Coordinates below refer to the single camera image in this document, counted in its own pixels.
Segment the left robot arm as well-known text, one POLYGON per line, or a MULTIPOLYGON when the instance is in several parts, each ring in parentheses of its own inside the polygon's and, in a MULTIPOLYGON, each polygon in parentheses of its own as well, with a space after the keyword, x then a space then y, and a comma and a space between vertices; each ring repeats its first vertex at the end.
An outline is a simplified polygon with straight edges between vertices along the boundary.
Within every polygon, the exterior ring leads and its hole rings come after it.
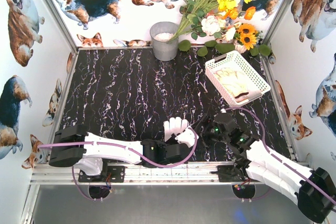
POLYGON ((49 165, 78 168, 88 176, 97 176, 107 161, 146 168, 174 167, 187 162, 198 139, 193 129, 166 129, 165 136, 165 141, 127 142, 97 136, 89 133, 85 125, 75 125, 55 133, 49 165))

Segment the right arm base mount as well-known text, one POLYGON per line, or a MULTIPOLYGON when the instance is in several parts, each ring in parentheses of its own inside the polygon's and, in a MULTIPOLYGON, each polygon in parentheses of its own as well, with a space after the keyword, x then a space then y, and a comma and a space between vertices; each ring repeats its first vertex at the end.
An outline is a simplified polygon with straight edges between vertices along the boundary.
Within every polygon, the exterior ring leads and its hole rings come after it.
POLYGON ((234 165, 218 165, 216 171, 211 174, 218 176, 219 182, 244 182, 248 179, 244 173, 234 165))

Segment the blue dotted glove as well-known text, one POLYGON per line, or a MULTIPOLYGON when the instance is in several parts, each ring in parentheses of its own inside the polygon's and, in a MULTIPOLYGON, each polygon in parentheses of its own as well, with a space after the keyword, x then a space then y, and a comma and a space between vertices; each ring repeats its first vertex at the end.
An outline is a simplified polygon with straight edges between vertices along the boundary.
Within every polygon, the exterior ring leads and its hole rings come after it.
POLYGON ((187 119, 181 119, 180 117, 170 118, 164 121, 164 141, 167 142, 172 134, 178 135, 182 133, 189 124, 187 119))

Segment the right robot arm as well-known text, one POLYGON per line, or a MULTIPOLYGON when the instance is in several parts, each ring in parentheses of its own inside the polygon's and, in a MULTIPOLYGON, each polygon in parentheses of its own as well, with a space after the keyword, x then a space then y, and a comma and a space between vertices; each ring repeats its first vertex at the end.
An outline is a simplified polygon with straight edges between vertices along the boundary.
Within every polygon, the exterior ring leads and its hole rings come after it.
POLYGON ((246 177, 286 196, 309 220, 323 223, 335 210, 335 184, 323 168, 311 169, 284 157, 227 113, 206 114, 192 128, 203 140, 224 143, 246 177))

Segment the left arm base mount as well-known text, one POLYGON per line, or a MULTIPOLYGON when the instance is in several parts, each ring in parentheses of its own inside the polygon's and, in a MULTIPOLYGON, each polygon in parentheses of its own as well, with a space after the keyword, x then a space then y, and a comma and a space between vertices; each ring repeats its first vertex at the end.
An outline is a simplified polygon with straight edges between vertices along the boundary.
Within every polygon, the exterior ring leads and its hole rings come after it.
POLYGON ((111 183, 124 182, 125 166, 107 166, 99 175, 89 176, 84 171, 80 170, 78 181, 80 183, 111 183))

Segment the cream rubber glove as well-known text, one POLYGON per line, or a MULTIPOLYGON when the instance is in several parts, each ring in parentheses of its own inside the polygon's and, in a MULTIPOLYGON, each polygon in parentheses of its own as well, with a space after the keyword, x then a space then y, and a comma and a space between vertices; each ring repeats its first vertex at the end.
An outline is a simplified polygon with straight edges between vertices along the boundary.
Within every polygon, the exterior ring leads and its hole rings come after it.
POLYGON ((231 68, 222 68, 215 72, 215 77, 236 102, 247 99, 249 91, 244 73, 231 68))

